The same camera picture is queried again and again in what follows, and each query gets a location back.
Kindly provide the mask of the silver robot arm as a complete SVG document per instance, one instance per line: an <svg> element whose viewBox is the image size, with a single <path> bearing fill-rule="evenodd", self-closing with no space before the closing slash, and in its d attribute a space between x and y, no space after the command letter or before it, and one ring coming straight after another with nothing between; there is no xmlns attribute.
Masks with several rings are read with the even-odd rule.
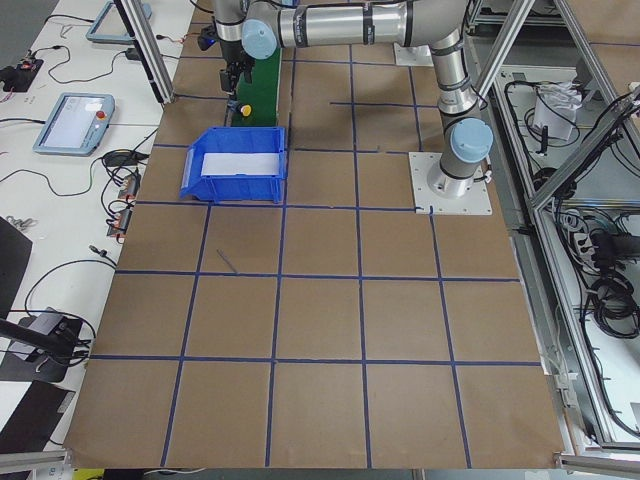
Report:
<svg viewBox="0 0 640 480"><path fill-rule="evenodd" d="M481 93L465 60L463 1L216 1L212 20L198 36L201 50L218 44L226 66L224 92L234 96L254 64L285 48L389 44L405 54L426 53L439 89L437 107L446 141L430 172L437 192L467 185L493 142L478 117Z"/></svg>

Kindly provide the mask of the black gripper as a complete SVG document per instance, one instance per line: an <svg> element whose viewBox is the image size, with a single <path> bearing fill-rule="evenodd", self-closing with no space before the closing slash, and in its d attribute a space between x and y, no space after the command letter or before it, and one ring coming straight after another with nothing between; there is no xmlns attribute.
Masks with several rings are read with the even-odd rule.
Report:
<svg viewBox="0 0 640 480"><path fill-rule="evenodd" d="M244 81L251 83L254 58L245 52L241 41L221 39L219 45L224 60L228 64L242 64ZM222 69L219 71L219 80L221 90L227 95L233 96L235 94L235 75L226 69Z"/></svg>

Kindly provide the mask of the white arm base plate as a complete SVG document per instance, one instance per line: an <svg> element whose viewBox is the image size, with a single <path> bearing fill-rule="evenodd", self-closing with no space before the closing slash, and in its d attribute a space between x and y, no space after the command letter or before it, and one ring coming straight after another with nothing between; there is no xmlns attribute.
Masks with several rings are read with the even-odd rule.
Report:
<svg viewBox="0 0 640 480"><path fill-rule="evenodd" d="M393 48L395 64L397 66L432 67L434 65L431 50L428 45L403 47L397 43L394 43Z"/></svg>
<svg viewBox="0 0 640 480"><path fill-rule="evenodd" d="M451 180L440 170L439 152L410 152L408 156L414 207L418 214L492 214L486 182L475 181L481 176L480 166L467 180Z"/></svg>

